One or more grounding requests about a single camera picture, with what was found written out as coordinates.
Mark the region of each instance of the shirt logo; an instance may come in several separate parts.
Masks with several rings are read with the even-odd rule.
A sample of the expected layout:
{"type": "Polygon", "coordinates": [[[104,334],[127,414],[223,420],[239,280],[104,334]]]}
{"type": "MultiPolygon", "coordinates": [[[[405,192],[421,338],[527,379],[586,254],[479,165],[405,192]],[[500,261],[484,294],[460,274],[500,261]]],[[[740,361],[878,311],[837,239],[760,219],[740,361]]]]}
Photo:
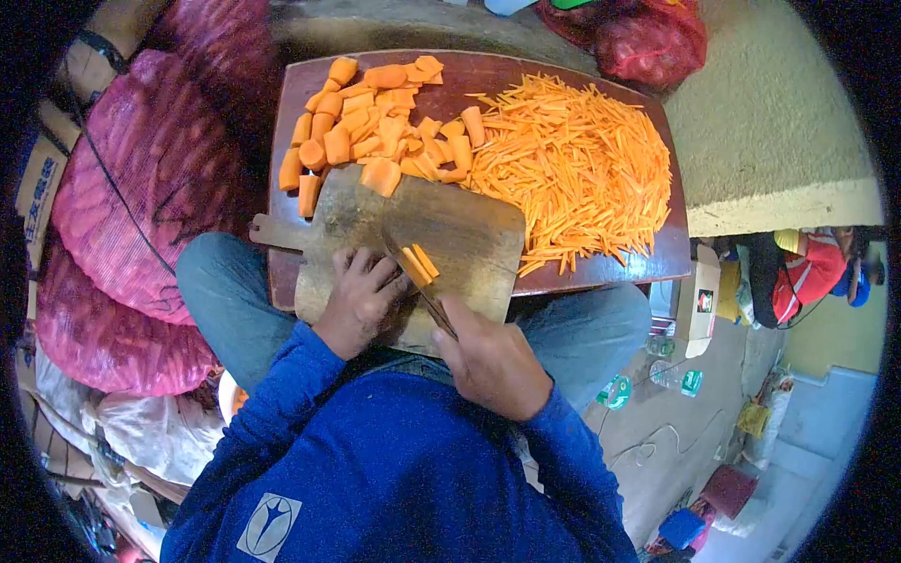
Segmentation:
{"type": "Polygon", "coordinates": [[[302,505],[293,498],[264,494],[238,539],[238,549],[260,561],[274,563],[302,505]]]}

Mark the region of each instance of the left hand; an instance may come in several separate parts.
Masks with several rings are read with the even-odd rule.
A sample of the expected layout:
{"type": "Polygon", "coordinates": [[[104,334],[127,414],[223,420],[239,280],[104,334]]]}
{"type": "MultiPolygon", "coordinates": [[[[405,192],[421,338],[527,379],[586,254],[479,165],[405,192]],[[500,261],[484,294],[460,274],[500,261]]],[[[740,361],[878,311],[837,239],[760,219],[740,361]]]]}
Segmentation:
{"type": "Polygon", "coordinates": [[[412,282],[407,274],[398,275],[394,258],[366,247],[338,250],[332,264],[332,295],[312,328],[336,356],[347,361],[390,326],[412,282]]]}

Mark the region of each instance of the wooden cutting board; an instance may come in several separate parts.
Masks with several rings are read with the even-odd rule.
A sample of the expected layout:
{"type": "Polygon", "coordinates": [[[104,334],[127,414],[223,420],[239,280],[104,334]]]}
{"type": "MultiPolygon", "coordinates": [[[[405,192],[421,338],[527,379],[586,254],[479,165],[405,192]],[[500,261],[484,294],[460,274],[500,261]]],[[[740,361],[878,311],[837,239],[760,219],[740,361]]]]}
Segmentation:
{"type": "MultiPolygon", "coordinates": [[[[410,176],[403,176],[386,199],[359,184],[361,171],[362,166],[349,164],[329,173],[311,222],[285,222],[265,214],[254,218],[252,241],[304,253],[295,291],[297,318],[315,322],[325,310],[336,250],[384,249],[385,221],[399,245],[415,242],[432,259],[441,272],[434,281],[437,293],[459,294],[473,310],[503,322],[523,250],[523,213],[457,186],[410,176]]],[[[435,324],[417,297],[402,309],[401,317],[396,330],[379,343],[437,357],[432,344],[435,324]]]]}

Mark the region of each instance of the cutting board handle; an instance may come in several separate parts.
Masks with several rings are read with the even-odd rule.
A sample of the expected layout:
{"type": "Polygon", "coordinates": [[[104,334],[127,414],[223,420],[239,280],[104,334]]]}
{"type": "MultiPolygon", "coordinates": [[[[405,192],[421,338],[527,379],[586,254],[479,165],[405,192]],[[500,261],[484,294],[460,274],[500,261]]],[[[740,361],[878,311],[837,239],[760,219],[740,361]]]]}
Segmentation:
{"type": "Polygon", "coordinates": [[[258,244],[282,249],[310,250],[321,245],[321,239],[322,235],[312,226],[303,227],[265,213],[257,213],[250,223],[250,240],[258,244]]]}

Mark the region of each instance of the concrete floor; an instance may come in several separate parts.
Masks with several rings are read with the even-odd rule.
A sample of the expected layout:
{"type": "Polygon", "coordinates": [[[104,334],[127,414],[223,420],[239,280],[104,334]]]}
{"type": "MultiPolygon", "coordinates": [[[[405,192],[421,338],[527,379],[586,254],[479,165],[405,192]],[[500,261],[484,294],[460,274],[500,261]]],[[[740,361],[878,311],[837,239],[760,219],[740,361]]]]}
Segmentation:
{"type": "MultiPolygon", "coordinates": [[[[636,548],[656,537],[657,526],[689,488],[692,500],[704,488],[721,463],[714,454],[719,449],[726,457],[733,434],[741,437],[735,431],[738,413],[760,390],[784,344],[784,331],[753,331],[717,318],[707,351],[678,366],[681,373],[704,372],[697,397],[650,381],[651,363],[659,358],[640,350],[622,372],[633,382],[629,403],[620,411],[599,404],[588,409],[586,423],[599,432],[604,462],[619,480],[625,498],[623,523],[636,548]],[[654,446],[635,448],[644,442],[654,446]]],[[[684,358],[683,343],[672,361],[684,358]]],[[[526,468],[534,484],[536,468],[526,468]]]]}

